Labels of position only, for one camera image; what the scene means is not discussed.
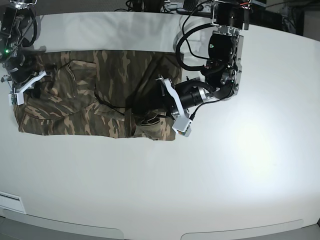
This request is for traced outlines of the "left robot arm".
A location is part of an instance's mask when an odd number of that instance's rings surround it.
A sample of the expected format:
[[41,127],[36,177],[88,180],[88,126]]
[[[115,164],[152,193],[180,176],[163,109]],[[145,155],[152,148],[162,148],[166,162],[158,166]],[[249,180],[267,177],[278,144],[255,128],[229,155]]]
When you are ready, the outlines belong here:
[[[164,111],[167,116],[178,115],[178,105],[183,110],[192,107],[199,109],[215,102],[224,101],[239,91],[241,70],[241,42],[243,30],[250,24],[251,1],[214,0],[212,1],[212,22],[183,31],[176,44],[175,56],[179,66],[189,72],[199,72],[204,81],[187,79],[173,86],[178,99],[174,100],[163,83],[158,83],[134,104],[132,112],[145,115],[150,112]],[[215,27],[208,42],[208,56],[205,64],[189,66],[182,59],[181,47],[196,32]]]

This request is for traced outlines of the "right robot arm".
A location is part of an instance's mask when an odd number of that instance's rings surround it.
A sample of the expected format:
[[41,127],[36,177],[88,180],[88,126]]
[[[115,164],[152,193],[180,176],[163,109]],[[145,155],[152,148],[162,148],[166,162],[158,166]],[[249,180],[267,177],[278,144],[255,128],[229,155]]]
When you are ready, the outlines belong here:
[[37,39],[36,0],[11,0],[0,24],[0,64],[7,71],[0,81],[11,82],[11,92],[40,75],[36,58],[27,48]]

